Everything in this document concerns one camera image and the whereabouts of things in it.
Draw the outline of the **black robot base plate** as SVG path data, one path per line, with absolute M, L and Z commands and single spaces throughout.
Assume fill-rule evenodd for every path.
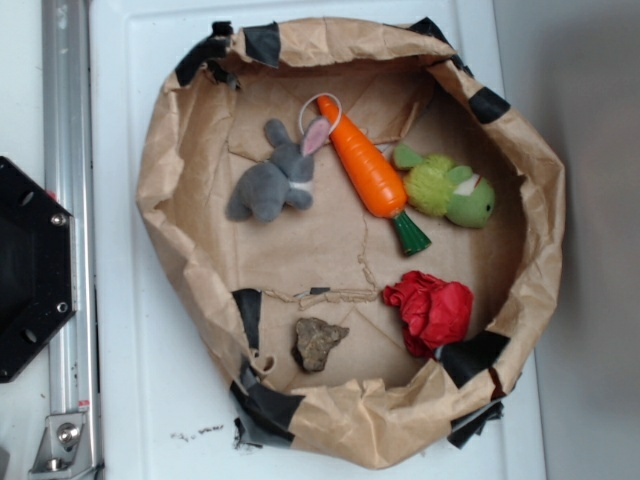
M 75 313 L 73 216 L 1 158 L 1 382 L 14 381 Z

